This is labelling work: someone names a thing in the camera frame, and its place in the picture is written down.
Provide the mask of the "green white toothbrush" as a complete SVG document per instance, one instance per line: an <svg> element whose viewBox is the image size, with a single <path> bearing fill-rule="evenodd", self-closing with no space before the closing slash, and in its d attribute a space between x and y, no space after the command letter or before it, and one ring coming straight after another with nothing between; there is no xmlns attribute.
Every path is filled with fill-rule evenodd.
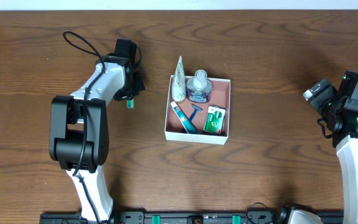
<svg viewBox="0 0 358 224"><path fill-rule="evenodd" d="M127 108L134 109L134 99L127 100Z"/></svg>

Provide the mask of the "white floral cone tube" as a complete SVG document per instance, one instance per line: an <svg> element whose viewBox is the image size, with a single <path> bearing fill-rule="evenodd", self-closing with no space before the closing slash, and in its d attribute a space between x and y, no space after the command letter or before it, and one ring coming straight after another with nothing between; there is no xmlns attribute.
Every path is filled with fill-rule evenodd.
<svg viewBox="0 0 358 224"><path fill-rule="evenodd" d="M172 98L176 102L182 102L186 98L185 70L182 57L179 57L178 64L172 80Z"/></svg>

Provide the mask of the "blue hand soap bottle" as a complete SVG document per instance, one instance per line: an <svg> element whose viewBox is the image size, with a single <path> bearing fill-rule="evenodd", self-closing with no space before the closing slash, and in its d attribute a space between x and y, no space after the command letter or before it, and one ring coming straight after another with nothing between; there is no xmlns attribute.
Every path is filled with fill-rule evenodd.
<svg viewBox="0 0 358 224"><path fill-rule="evenodd" d="M212 83L207 78L207 72L197 70L193 78L186 82L186 96L196 103L207 103L212 91Z"/></svg>

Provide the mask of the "blue disposable razor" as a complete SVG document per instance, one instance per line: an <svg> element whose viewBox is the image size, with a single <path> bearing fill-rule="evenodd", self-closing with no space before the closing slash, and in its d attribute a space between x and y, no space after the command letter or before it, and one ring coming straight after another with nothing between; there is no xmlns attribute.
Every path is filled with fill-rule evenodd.
<svg viewBox="0 0 358 224"><path fill-rule="evenodd" d="M187 133L187 134L198 134L198 130L196 129L195 125L192 123L192 120L195 117L195 115L197 114L197 112L202 112L203 109L200 108L199 106L194 105L194 104L192 104L191 107L194 109L194 112L191 114L191 116L189 118L187 118L184 114L182 114L180 116L180 121L184 125L181 132Z"/></svg>

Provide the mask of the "teal toothpaste tube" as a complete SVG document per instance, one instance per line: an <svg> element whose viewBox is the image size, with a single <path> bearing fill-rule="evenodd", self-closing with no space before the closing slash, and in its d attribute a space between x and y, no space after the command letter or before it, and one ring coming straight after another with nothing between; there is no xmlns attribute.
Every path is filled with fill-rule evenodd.
<svg viewBox="0 0 358 224"><path fill-rule="evenodd" d="M191 107L194 109L194 112L191 114L190 118L188 118L176 102L173 101L170 103L170 105L175 114L177 115L178 119L181 121L181 124L183 126L182 132L186 132L187 134L198 134L198 130L193 125L192 120L195 117L196 113L198 111L202 111L202 109L197 108L195 105L192 105Z"/></svg>

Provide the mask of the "green white soap box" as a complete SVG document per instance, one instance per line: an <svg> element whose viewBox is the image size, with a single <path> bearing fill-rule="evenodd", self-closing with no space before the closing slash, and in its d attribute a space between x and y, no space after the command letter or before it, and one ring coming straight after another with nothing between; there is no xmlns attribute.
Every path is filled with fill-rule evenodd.
<svg viewBox="0 0 358 224"><path fill-rule="evenodd" d="M209 106L203 131L213 134L221 134L223 130L226 110L217 106Z"/></svg>

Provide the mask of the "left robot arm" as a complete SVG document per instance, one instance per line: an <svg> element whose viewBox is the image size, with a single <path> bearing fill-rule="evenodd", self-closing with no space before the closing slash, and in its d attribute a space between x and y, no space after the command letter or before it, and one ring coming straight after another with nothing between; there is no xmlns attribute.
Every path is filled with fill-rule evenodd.
<svg viewBox="0 0 358 224"><path fill-rule="evenodd" d="M112 100L130 100L144 90L136 71L139 64L132 57L105 55L82 87L52 100L49 154L75 185L82 222L112 220L114 202L103 168L109 151L107 107Z"/></svg>

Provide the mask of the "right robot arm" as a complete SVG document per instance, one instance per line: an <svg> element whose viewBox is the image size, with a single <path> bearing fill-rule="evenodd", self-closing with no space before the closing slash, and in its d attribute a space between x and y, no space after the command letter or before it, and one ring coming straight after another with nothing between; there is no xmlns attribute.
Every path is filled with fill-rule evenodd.
<svg viewBox="0 0 358 224"><path fill-rule="evenodd" d="M306 90L304 99L321 115L318 124L330 130L342 172L343 223L358 223L358 73L342 78L338 89L323 79Z"/></svg>

